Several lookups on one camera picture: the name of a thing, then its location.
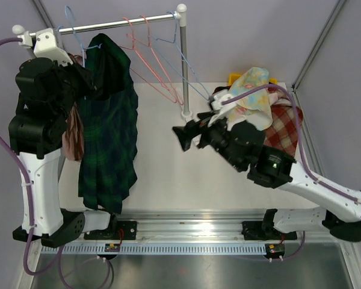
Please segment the dark green plaid skirt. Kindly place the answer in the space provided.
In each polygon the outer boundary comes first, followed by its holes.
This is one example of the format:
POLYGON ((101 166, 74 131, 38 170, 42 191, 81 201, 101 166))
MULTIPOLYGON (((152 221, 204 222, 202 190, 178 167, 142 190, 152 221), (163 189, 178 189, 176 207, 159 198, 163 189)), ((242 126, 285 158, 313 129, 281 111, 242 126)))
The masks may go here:
POLYGON ((84 135, 78 194, 89 209, 120 214, 137 181, 138 95, 123 49, 103 33, 90 47, 85 67, 96 91, 78 101, 84 135))

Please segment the silver white clothes rack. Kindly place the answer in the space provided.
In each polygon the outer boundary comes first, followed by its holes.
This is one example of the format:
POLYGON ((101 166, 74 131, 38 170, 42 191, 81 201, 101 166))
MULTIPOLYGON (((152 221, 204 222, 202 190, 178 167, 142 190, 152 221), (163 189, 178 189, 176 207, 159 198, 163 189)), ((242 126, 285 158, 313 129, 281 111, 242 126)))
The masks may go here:
MULTIPOLYGON (((179 4, 177 6, 176 12, 178 12, 178 18, 180 19, 180 26, 181 29, 185 26, 185 32, 186 32, 186 39, 187 39, 187 30, 186 30, 186 12, 187 12, 187 6, 185 4, 179 4)), ((151 16, 146 17, 148 22, 159 22, 159 21, 165 21, 165 20, 171 20, 170 16, 159 15, 159 16, 151 16)), ((139 25, 139 24, 145 24, 144 19, 142 17, 139 17, 137 19, 131 19, 130 20, 133 25, 139 25)), ((84 33, 84 32, 90 32, 90 31, 98 31, 98 30, 107 30, 107 29, 113 29, 118 27, 128 26, 127 22, 125 20, 117 21, 117 22, 108 22, 108 23, 100 23, 100 24, 93 24, 93 25, 84 25, 84 26, 74 26, 76 29, 76 32, 84 33)), ((72 29, 70 27, 63 28, 60 30, 60 36, 66 35, 66 34, 73 34, 72 29)), ((190 110, 190 98, 189 98, 189 88, 186 87, 186 84, 182 82, 183 85, 183 109, 181 111, 181 116, 184 120, 192 118, 193 113, 190 110)))

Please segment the blue wire hanger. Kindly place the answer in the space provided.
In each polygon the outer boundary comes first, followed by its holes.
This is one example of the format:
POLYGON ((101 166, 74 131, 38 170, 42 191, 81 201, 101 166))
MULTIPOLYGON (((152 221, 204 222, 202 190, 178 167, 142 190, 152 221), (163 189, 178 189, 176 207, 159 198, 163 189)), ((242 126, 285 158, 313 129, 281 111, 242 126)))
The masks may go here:
POLYGON ((163 56, 162 52, 157 48, 157 45, 154 45, 154 49, 159 53, 159 55, 165 60, 165 62, 176 72, 182 79, 182 82, 186 84, 187 88, 192 88, 198 95, 200 95, 204 100, 208 101, 210 97, 210 93, 208 89, 199 81, 199 77, 194 71, 193 67, 190 65, 187 57, 187 40, 186 40, 186 32, 185 26, 181 29, 180 20, 178 18, 178 12, 176 11, 168 11, 166 12, 166 16, 170 16, 170 19, 174 22, 174 33, 171 40, 163 39, 154 35, 151 35, 150 38, 156 42, 164 42, 173 45, 178 53, 181 56, 181 66, 182 71, 178 71, 170 61, 163 56), (196 84, 200 85, 202 89, 205 91, 202 93, 199 91, 190 81, 188 77, 188 72, 191 72, 195 78, 196 84))

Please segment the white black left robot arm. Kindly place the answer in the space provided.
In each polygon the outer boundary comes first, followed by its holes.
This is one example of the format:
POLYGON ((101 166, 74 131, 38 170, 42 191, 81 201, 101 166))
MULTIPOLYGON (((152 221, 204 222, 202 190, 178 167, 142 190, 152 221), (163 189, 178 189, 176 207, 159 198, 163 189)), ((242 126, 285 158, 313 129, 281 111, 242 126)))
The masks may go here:
POLYGON ((8 130, 10 149, 22 175, 24 217, 13 238, 40 240, 51 248, 93 231, 105 239, 114 238, 119 226, 110 213, 68 211, 59 201, 62 136, 75 101, 95 90, 91 72, 78 63, 60 64, 40 57, 24 62, 15 82, 20 93, 8 130))

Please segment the yellow plastic tray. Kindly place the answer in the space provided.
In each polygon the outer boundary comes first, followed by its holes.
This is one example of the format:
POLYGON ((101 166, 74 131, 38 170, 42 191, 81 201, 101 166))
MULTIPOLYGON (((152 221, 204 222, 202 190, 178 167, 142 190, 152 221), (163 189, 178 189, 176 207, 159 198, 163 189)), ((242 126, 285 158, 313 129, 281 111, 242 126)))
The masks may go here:
MULTIPOLYGON (((228 78, 228 85, 232 85, 238 78, 241 77, 240 73, 231 73, 228 78)), ((276 78, 269 79, 270 84, 278 84, 278 80, 276 78)))

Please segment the pastel tie-dye garment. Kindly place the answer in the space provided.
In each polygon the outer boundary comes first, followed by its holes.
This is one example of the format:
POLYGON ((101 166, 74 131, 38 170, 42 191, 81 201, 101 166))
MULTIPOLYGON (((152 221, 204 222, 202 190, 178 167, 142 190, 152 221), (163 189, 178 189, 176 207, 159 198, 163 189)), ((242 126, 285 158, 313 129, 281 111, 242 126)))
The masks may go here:
MULTIPOLYGON (((231 85, 229 93, 239 96, 266 84, 269 84, 269 72, 264 68, 252 67, 231 85)), ((236 101, 235 108, 227 116, 229 127, 246 120, 259 131, 269 128, 273 122, 271 105, 276 100, 277 96, 270 96, 267 89, 261 89, 236 101)))

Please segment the aluminium mounting rail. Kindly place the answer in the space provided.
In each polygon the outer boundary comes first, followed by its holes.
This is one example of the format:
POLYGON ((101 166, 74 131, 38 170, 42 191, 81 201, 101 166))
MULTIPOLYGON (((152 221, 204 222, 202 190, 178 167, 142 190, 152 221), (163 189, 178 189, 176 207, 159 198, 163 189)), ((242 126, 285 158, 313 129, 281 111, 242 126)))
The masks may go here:
POLYGON ((13 231, 13 238, 19 241, 40 240, 45 247, 57 248, 71 243, 79 237, 84 237, 86 232, 106 229, 110 221, 125 220, 137 222, 135 241, 153 241, 174 239, 176 241, 191 239, 243 239, 243 221, 263 221, 273 225, 281 233, 309 231, 332 231, 337 226, 345 224, 344 221, 323 208, 305 210, 278 210, 268 209, 263 216, 246 214, 244 216, 197 216, 174 214, 144 216, 140 219, 126 219, 115 214, 98 211, 68 211, 59 210, 62 216, 53 233, 38 233, 42 226, 33 224, 28 229, 19 227, 13 231))

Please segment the pink hanger with plaid skirt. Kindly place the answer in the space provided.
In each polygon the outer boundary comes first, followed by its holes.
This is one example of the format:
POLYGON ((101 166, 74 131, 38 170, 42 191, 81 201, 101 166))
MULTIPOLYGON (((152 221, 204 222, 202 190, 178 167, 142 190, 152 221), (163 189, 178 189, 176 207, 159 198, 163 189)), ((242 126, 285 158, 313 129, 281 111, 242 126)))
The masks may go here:
POLYGON ((147 25, 147 43, 144 43, 140 40, 135 40, 135 41, 140 42, 142 45, 147 46, 151 50, 151 53, 155 57, 155 60, 158 63, 160 69, 162 70, 165 78, 167 79, 167 82, 164 82, 164 80, 158 75, 157 72, 155 72, 155 70, 152 68, 152 66, 149 65, 148 62, 143 57, 141 57, 141 60, 144 62, 144 64, 147 66, 147 68, 154 74, 154 76, 159 81, 159 83, 162 85, 162 87, 165 88, 172 95, 172 98, 169 98, 166 95, 165 95, 165 97, 167 99, 171 100, 172 102, 177 103, 181 107, 184 104, 184 100, 182 99, 180 94, 177 92, 175 86, 172 83, 171 78, 169 77, 166 69, 164 68, 161 61, 159 60, 158 55, 156 54, 156 50, 154 49, 152 42, 151 42, 150 24, 149 24, 147 18, 143 15, 141 15, 141 17, 144 19, 144 21, 147 25))

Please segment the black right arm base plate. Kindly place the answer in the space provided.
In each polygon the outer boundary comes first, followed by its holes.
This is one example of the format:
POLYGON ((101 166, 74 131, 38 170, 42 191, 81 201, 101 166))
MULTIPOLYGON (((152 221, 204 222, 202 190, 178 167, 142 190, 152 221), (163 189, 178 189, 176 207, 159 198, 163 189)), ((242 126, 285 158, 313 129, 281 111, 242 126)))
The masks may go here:
POLYGON ((297 240, 297 233, 281 233, 274 229, 273 225, 264 223, 263 221, 243 221, 242 235, 244 240, 253 241, 282 241, 297 240))

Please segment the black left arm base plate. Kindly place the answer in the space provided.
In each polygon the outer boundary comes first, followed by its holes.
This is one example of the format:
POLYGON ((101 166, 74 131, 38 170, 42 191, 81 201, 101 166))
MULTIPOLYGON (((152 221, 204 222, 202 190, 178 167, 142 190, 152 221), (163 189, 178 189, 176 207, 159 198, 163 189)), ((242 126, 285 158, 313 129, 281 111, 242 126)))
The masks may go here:
POLYGON ((85 240, 135 240, 137 222, 125 220, 110 221, 104 230, 94 230, 84 234, 85 240))

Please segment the red beige plaid skirt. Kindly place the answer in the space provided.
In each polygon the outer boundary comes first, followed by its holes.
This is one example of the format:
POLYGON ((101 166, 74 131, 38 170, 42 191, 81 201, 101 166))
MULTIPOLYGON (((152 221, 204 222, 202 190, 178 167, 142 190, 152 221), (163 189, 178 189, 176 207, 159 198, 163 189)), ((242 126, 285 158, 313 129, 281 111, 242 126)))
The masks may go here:
POLYGON ((295 113, 289 98, 279 89, 267 88, 271 97, 272 124, 265 130, 264 145, 295 156, 298 132, 295 113))

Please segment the red black plaid skirt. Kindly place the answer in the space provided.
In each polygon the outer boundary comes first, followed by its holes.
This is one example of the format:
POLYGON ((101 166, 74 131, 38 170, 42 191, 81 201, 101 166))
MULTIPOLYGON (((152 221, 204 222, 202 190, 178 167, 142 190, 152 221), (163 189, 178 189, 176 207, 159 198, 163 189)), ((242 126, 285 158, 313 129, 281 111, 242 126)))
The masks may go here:
POLYGON ((230 85, 228 85, 228 86, 219 86, 219 87, 216 87, 215 90, 214 90, 214 92, 213 92, 213 94, 216 94, 216 93, 218 93, 218 92, 220 92, 220 91, 222 91, 222 90, 229 90, 230 88, 231 88, 230 85))

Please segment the pink pleated skirt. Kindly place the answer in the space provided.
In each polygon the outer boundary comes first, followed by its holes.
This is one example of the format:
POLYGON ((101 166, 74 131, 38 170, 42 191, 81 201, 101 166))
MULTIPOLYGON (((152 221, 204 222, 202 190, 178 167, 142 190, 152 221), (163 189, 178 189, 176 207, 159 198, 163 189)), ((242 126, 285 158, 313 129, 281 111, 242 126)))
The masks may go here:
POLYGON ((62 136, 63 153, 70 161, 80 162, 84 156, 83 125, 76 103, 66 120, 67 129, 62 136))

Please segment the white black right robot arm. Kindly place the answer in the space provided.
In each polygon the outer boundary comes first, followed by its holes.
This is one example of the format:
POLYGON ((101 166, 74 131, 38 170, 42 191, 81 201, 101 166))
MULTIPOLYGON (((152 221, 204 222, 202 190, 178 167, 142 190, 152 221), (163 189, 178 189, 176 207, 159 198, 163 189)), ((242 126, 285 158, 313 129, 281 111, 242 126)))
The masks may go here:
POLYGON ((265 134, 247 121, 227 128, 227 120, 210 125, 212 113, 174 126, 183 151, 199 137, 199 149, 211 146, 238 172, 265 188, 278 188, 316 204, 312 209, 268 209, 261 221, 244 221, 245 240, 295 240, 298 231, 325 231, 343 241, 361 241, 361 191, 311 178, 290 154, 264 145, 265 134))

